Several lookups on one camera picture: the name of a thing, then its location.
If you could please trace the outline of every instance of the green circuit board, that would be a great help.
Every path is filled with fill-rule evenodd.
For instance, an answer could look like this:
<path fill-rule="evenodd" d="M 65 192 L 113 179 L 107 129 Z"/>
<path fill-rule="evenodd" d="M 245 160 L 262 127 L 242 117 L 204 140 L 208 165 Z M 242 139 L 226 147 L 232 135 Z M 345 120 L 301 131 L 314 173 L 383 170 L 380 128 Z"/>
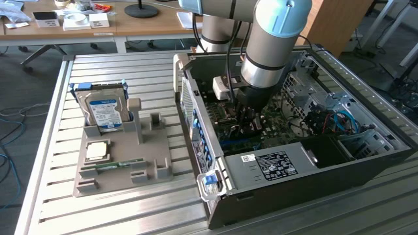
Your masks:
<path fill-rule="evenodd" d="M 270 104 L 261 113 L 262 130 L 260 134 L 244 139 L 232 139 L 230 136 L 232 128 L 238 125 L 232 103 L 212 98 L 208 98 L 205 101 L 226 156 L 289 144 L 298 137 L 281 113 L 277 99 L 272 99 Z"/>

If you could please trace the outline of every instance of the lamp base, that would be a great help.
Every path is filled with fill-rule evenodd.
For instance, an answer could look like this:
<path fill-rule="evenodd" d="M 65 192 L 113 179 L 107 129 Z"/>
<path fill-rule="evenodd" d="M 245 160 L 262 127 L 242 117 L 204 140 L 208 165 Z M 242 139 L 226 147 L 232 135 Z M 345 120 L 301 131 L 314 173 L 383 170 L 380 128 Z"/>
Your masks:
<path fill-rule="evenodd" d="M 144 9 L 141 9 L 138 4 L 134 4 L 125 8 L 125 12 L 129 16 L 136 18 L 150 18 L 158 15 L 160 10 L 150 5 L 144 5 Z"/>

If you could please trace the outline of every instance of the blue hard drive label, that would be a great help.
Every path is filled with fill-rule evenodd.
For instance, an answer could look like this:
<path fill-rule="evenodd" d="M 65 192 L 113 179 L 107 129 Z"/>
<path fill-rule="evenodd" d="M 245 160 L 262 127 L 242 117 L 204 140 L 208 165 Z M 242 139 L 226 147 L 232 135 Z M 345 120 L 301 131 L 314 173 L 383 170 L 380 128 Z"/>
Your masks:
<path fill-rule="evenodd" d="M 114 129 L 122 126 L 122 118 L 117 110 L 118 102 L 116 99 L 91 101 L 90 107 L 99 127 Z"/>

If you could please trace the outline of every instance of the red cable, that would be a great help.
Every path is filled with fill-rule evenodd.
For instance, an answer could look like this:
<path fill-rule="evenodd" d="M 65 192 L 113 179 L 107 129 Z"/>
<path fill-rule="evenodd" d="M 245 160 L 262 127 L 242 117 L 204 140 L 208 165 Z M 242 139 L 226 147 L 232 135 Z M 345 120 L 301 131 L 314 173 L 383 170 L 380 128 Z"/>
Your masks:
<path fill-rule="evenodd" d="M 327 131 L 328 120 L 329 120 L 329 117 L 331 117 L 332 115 L 333 115 L 333 114 L 329 114 L 329 115 L 327 116 L 325 126 L 324 126 L 324 128 L 322 128 L 322 134 L 324 134 L 325 131 Z"/>

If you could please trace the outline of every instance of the robotic arm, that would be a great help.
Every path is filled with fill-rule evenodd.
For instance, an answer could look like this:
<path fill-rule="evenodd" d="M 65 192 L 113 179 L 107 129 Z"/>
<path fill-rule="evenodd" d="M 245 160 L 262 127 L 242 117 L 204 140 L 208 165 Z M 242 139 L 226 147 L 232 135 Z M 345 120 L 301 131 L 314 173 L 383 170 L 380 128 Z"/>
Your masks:
<path fill-rule="evenodd" d="M 248 86 L 240 89 L 236 104 L 238 114 L 252 119 L 266 106 L 280 81 L 308 22 L 312 0 L 180 0 L 180 4 L 194 13 L 212 15 L 205 16 L 204 45 L 228 44 L 229 34 L 220 31 L 225 28 L 232 31 L 233 20 L 253 22 L 241 69 Z M 222 19 L 232 19 L 230 25 L 222 24 Z"/>

